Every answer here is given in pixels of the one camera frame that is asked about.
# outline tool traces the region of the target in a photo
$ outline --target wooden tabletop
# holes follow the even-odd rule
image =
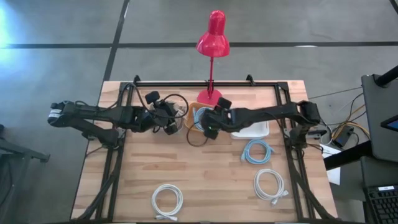
[[[303,81],[287,82],[292,101],[308,99]],[[119,84],[120,82],[104,82],[99,99],[100,106],[107,107],[116,101]],[[195,101],[198,92],[202,89],[197,87],[139,88],[143,96],[152,90],[157,90],[160,98],[171,93],[179,93],[188,102]],[[271,87],[219,87],[217,89],[222,92],[223,97],[233,102],[232,108],[254,109],[276,105],[275,90]],[[181,99],[171,98],[171,100],[183,105]],[[140,105],[136,93],[134,93],[133,105]],[[96,122],[96,124],[103,128],[111,127],[109,123]],[[176,185],[183,193],[183,206],[176,215],[180,222],[296,221],[282,134],[275,121],[270,121],[269,125],[271,131],[264,140],[274,148],[275,152],[272,153],[270,161],[264,165],[253,165],[247,161],[241,161],[242,150],[248,140],[232,140],[225,132],[221,132],[215,141],[209,140],[203,147],[192,147],[185,138],[186,128],[171,136],[163,131],[156,134],[152,131],[145,133],[128,131],[114,221],[156,222],[150,200],[154,190],[162,184]],[[204,140],[202,133],[191,133],[192,142],[199,143]],[[88,152],[99,146],[98,141],[90,142]],[[264,150],[261,146],[254,146],[251,154],[254,158],[260,159],[264,157]],[[106,150],[101,149],[85,159],[72,218],[82,214],[98,193],[105,158]],[[306,148],[304,161],[312,192],[328,212],[336,217],[335,203],[321,152],[312,147]],[[254,193],[254,175],[258,170],[265,168],[277,171],[284,179],[285,189],[289,191],[288,196],[281,198],[275,207],[271,207],[269,201],[258,199]],[[265,192],[276,193],[277,184],[270,174],[261,176],[260,186]],[[300,197],[305,210],[303,194],[300,194]],[[108,199],[105,200],[104,211],[108,211]],[[161,192],[158,194],[157,204],[162,211],[173,210],[176,204],[174,193]]]

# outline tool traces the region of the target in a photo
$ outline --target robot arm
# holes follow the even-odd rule
[[[253,123],[289,118],[297,122],[298,126],[289,133],[293,147],[306,147],[305,139],[308,130],[319,124],[320,115],[315,103],[301,101],[300,103],[287,103],[280,106],[271,106],[249,110],[247,108],[230,109],[231,102],[220,98],[214,110],[206,110],[203,114],[201,125],[204,135],[216,139],[218,131],[235,132],[247,128]]]
[[[142,106],[115,106],[100,108],[76,104],[71,101],[52,103],[48,123],[54,127],[72,127],[82,132],[85,138],[94,136],[102,144],[116,146],[119,133],[116,129],[103,129],[86,119],[107,121],[115,126],[130,129],[135,133],[143,133],[155,126],[165,129],[167,134],[177,132],[174,116],[177,112],[172,103],[159,99],[159,93],[153,91],[146,96],[148,104],[153,103],[154,109],[147,111]]]

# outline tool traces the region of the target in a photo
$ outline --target red desk lamp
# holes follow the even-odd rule
[[[202,90],[198,95],[199,103],[217,105],[218,98],[221,97],[221,93],[213,88],[213,58],[225,57],[229,54],[229,42],[224,35],[225,21],[223,11],[211,12],[207,32],[200,37],[197,43],[199,53],[210,57],[210,79],[207,90]]]

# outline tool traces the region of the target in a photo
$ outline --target coiled blue cable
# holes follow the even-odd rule
[[[197,127],[197,129],[199,129],[200,131],[204,131],[199,121],[201,120],[201,117],[203,116],[205,110],[212,110],[212,108],[202,107],[199,108],[199,110],[196,110],[195,108],[193,109],[193,122],[195,123],[195,127]]]
[[[262,160],[253,159],[250,156],[250,149],[254,144],[260,144],[260,145],[264,146],[266,155],[264,156],[264,158]],[[265,141],[263,141],[261,139],[253,139],[253,140],[249,141],[249,143],[244,147],[243,153],[241,156],[241,160],[242,161],[247,160],[251,164],[255,164],[255,165],[265,164],[271,158],[271,152],[274,152],[274,149],[271,148]]]

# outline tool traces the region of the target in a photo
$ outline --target concrete floor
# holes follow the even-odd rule
[[[123,0],[0,0],[0,46],[5,44],[112,43]],[[388,0],[138,0],[131,1],[120,42],[196,42],[213,9],[227,15],[232,42],[375,42],[398,40],[398,15]],[[96,104],[110,49],[0,49],[0,123],[5,138],[51,154],[32,161],[18,221],[69,219],[87,141],[70,128],[46,122],[62,100]],[[309,97],[360,86],[365,74],[397,65],[398,47],[232,48],[215,60],[215,78],[305,80]],[[195,49],[119,49],[110,80],[206,79],[208,58]],[[312,101],[323,119],[342,121],[361,90]],[[356,102],[360,106],[363,100]],[[367,127],[366,117],[358,123]],[[360,180],[343,168],[332,186],[339,216],[363,221]]]

